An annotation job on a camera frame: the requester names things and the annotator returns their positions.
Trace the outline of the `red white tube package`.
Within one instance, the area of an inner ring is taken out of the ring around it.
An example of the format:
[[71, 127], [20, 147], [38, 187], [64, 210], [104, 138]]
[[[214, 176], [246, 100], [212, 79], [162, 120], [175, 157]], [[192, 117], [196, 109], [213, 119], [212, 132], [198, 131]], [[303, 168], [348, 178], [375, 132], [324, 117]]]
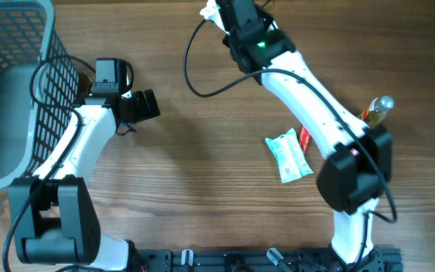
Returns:
[[310, 141], [311, 141], [311, 135], [309, 131], [305, 127], [302, 127], [299, 134], [298, 142], [300, 144], [303, 153], [306, 153], [308, 147], [310, 146]]

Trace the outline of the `yellow oil bottle silver cap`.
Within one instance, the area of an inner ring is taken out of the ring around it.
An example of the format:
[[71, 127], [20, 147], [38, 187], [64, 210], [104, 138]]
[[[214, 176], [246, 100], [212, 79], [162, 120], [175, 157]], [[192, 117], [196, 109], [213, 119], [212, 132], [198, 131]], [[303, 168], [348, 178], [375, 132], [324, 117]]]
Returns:
[[368, 127], [373, 128], [385, 118], [387, 113], [394, 108], [394, 105], [395, 102], [391, 96], [377, 97], [358, 115], [358, 118], [364, 121]]

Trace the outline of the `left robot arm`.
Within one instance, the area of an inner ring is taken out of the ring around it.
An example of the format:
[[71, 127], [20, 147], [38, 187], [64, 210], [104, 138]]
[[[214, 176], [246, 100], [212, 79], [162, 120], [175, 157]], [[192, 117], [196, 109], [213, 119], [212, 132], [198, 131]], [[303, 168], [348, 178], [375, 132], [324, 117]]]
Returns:
[[149, 265], [130, 240], [102, 233], [88, 182], [107, 141], [133, 125], [159, 116], [153, 90], [132, 91], [134, 71], [118, 58], [99, 58], [96, 78], [68, 106], [30, 96], [41, 110], [59, 110], [71, 120], [49, 157], [8, 188], [11, 226], [2, 253], [11, 269], [14, 246], [24, 264], [61, 265], [64, 271], [147, 271]]

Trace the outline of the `teal toothbrush package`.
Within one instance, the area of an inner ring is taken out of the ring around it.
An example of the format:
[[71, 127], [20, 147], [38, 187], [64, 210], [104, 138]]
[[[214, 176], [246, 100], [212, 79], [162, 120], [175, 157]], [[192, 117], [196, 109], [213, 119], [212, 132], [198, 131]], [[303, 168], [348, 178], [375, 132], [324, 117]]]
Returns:
[[293, 128], [277, 138], [266, 138], [265, 143], [276, 159], [282, 183], [296, 181], [303, 176], [313, 174]]

